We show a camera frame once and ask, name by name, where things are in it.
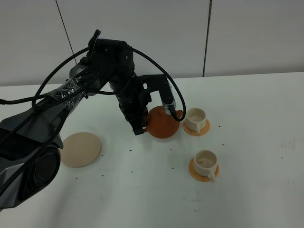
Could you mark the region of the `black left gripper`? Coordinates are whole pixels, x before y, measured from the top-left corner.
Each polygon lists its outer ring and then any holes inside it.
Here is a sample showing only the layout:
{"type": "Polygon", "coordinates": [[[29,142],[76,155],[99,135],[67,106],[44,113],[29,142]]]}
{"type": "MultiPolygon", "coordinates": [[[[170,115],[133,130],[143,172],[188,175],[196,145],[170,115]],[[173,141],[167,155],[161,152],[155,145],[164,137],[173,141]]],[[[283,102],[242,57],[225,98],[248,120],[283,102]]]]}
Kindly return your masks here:
{"type": "Polygon", "coordinates": [[[148,109],[141,104],[142,99],[139,98],[143,91],[143,83],[139,77],[134,72],[128,75],[114,76],[113,91],[116,92],[119,108],[131,125],[134,134],[145,133],[148,109]]]}

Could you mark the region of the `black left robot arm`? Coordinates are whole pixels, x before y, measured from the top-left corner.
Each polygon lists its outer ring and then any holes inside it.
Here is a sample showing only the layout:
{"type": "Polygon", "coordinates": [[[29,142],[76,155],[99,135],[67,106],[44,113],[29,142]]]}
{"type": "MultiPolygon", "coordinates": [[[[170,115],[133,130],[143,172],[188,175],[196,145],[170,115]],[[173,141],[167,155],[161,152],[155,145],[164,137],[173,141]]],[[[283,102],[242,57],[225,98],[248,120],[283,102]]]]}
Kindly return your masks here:
{"type": "Polygon", "coordinates": [[[109,84],[136,135],[146,127],[143,87],[135,74],[135,49],[123,41],[99,38],[97,30],[80,61],[59,88],[29,98],[30,109],[0,123],[0,207],[13,208],[44,189],[56,176],[63,143],[60,131],[80,101],[109,84]]]}

